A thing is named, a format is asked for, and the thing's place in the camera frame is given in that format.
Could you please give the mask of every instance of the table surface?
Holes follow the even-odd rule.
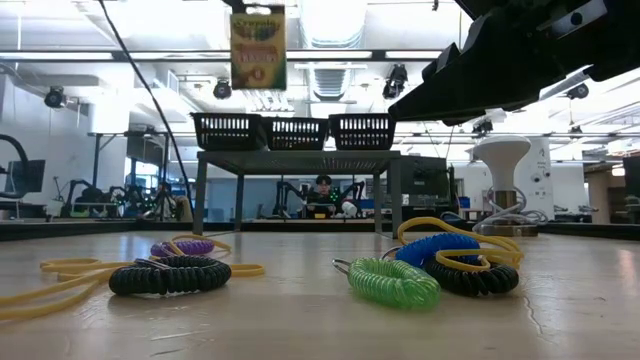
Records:
[[[236,151],[198,153],[198,159],[234,174],[367,175],[382,173],[399,151]]]
[[[0,296],[55,283],[40,261],[147,257],[175,233],[1,242]],[[409,233],[414,238],[423,233]],[[266,275],[210,293],[118,297],[102,286],[48,317],[0,324],[2,359],[637,359],[640,243],[541,235],[519,239],[520,285],[505,296],[444,292],[429,312],[355,297],[334,257],[378,257],[397,243],[373,233],[231,233],[227,263]]]

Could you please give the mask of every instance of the ceiling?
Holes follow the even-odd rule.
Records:
[[[437,11],[432,11],[432,1],[421,0],[287,0],[285,4],[289,49],[305,48],[305,34],[312,31],[315,33],[309,36],[336,39],[340,34],[358,31],[358,42],[354,46],[360,49],[439,51],[453,42],[463,44],[471,24],[471,19],[453,0],[440,0]],[[108,1],[107,6],[131,51],[229,48],[230,9],[221,1],[128,0]],[[305,15],[308,9],[313,10],[312,17]],[[118,47],[95,1],[5,0],[0,2],[0,51],[15,50],[113,51]],[[381,95],[393,64],[393,61],[352,62],[346,91],[337,103],[322,103],[313,95],[309,76],[313,70],[301,69],[299,63],[288,64],[286,92],[234,91],[226,100],[215,99],[212,90],[218,79],[228,77],[228,64],[167,61],[140,66],[151,82],[162,84],[168,71],[177,76],[179,94],[167,93],[167,89],[154,92],[171,114],[172,130],[193,132],[187,114],[194,110],[247,112],[257,111],[262,105],[262,110],[270,108],[278,113],[287,110],[293,112],[290,115],[300,117],[326,116],[332,112],[384,112],[393,103]],[[420,72],[428,64],[427,61],[405,63],[408,71],[405,93],[421,83]],[[133,80],[126,63],[23,63],[18,74],[20,81],[31,89],[46,91],[55,81],[65,86],[68,95],[83,102],[120,96],[122,106],[131,108],[131,124],[162,128],[150,98]],[[488,117],[493,120],[496,133],[567,133],[578,125],[583,133],[638,133],[640,108],[634,97],[640,90],[638,80],[638,70],[603,83],[587,80],[590,95],[586,99],[569,100],[560,93],[531,104],[524,111],[498,112]],[[454,128],[454,136],[450,136],[452,129],[440,122],[400,123],[396,128],[395,148],[427,156],[448,153],[452,160],[468,160],[466,150],[476,141],[470,134],[472,128],[473,122],[469,122]],[[598,153],[594,149],[606,150],[614,140],[619,149],[620,138],[627,137],[552,137],[551,147],[555,149],[552,158],[580,160],[583,151]],[[623,140],[622,147],[635,150],[635,138],[629,139]],[[178,141],[183,149],[195,146],[192,137],[179,137]],[[602,156],[610,153],[600,152]]]

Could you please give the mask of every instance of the yellow rubber tubing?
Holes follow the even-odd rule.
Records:
[[[451,226],[446,222],[433,218],[433,217],[421,217],[413,218],[405,221],[398,228],[398,240],[402,245],[407,245],[408,242],[404,239],[404,232],[407,229],[417,225],[436,225],[439,228],[461,235],[467,235],[474,238],[479,243],[487,243],[504,250],[499,249],[469,249],[469,250],[440,250],[436,253],[436,261],[442,265],[462,270],[462,271],[483,271],[489,269],[489,261],[499,264],[509,265],[515,269],[520,268],[520,261],[524,258],[524,254],[520,250],[518,244],[513,240],[502,236],[485,236],[476,234],[474,232],[458,229],[455,226]],[[480,260],[482,265],[469,265],[456,260],[451,260],[450,256],[466,256],[466,255],[484,255]]]
[[[209,239],[199,235],[180,235],[169,241],[169,246],[178,255],[184,255],[184,253],[180,251],[180,249],[175,245],[175,241],[181,239],[198,239],[212,241],[215,246],[225,251],[231,251],[231,246],[217,240]],[[66,291],[82,285],[88,285],[87,288],[82,290],[78,294],[69,296],[63,300],[59,300],[51,304],[0,310],[0,321],[35,318],[64,310],[86,299],[98,286],[109,281],[109,278],[114,271],[121,267],[131,265],[133,265],[133,262],[103,263],[100,260],[93,258],[71,258],[43,261],[42,263],[40,263],[41,271],[52,273],[57,272],[59,283],[45,287],[43,289],[28,291],[15,296],[0,297],[0,307],[29,302],[37,298],[52,295],[61,291]],[[258,276],[265,273],[264,266],[258,264],[234,264],[230,265],[230,267],[231,276],[234,277]]]

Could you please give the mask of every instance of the black coiled keychain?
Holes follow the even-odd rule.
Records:
[[[480,261],[465,263],[480,265]],[[491,263],[489,270],[464,271],[442,265],[432,258],[427,261],[424,269],[438,280],[443,289],[464,296],[504,294],[515,289],[520,281],[516,269],[495,263]]]
[[[138,259],[117,269],[109,288],[118,295],[210,291],[231,277],[231,267],[203,256],[170,256],[157,261]]]

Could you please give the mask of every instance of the ceiling duct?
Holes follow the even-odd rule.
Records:
[[[364,0],[301,0],[300,32],[306,49],[359,49],[363,43]],[[321,101],[338,101],[347,92],[353,70],[308,70],[310,91]]]

